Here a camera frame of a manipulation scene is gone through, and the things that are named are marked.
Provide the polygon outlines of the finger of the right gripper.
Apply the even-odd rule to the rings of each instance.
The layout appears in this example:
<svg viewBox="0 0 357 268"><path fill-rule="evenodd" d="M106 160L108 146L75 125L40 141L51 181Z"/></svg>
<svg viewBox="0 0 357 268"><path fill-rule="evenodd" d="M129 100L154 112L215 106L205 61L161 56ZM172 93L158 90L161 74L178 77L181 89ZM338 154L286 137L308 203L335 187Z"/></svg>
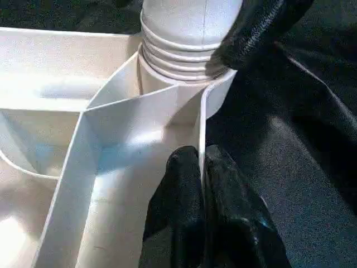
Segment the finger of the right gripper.
<svg viewBox="0 0 357 268"><path fill-rule="evenodd" d="M226 67L237 71L250 69L312 4L313 1L243 1L215 54Z"/></svg>

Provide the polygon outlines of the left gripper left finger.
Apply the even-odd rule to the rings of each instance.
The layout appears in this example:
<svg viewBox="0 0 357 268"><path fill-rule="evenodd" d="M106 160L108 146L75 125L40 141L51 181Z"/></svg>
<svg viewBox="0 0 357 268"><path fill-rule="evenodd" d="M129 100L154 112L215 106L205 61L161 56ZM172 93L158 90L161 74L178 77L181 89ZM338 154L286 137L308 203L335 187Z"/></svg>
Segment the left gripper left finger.
<svg viewBox="0 0 357 268"><path fill-rule="evenodd" d="M200 267L205 213L198 152L176 149L148 204L139 267Z"/></svg>

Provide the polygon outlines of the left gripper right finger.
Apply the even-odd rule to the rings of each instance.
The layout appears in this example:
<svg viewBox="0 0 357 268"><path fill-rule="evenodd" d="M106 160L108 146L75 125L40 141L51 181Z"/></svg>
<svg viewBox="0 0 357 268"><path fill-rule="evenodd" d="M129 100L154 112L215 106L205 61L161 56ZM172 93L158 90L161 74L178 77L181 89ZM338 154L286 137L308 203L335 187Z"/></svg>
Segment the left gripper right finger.
<svg viewBox="0 0 357 268"><path fill-rule="evenodd" d="M264 200L227 151L205 152L209 267L291 267Z"/></svg>

